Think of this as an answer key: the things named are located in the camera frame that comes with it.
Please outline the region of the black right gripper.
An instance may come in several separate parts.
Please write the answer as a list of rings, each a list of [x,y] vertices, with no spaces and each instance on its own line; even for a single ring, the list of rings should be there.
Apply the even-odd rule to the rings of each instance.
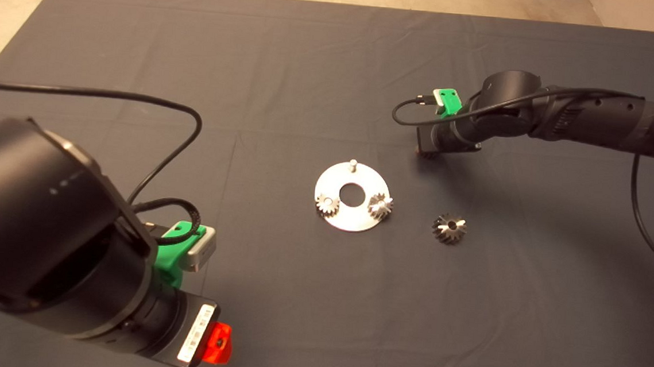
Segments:
[[[436,157],[445,153],[479,152],[482,144],[462,141],[450,125],[436,124],[416,127],[416,155]]]

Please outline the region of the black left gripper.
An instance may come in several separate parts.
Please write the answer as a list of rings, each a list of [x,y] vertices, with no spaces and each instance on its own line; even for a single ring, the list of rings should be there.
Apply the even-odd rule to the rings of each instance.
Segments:
[[[154,360],[171,367],[197,367],[201,361],[227,365],[233,330],[215,323],[220,315],[217,302],[180,289],[176,300],[175,320],[154,351]]]

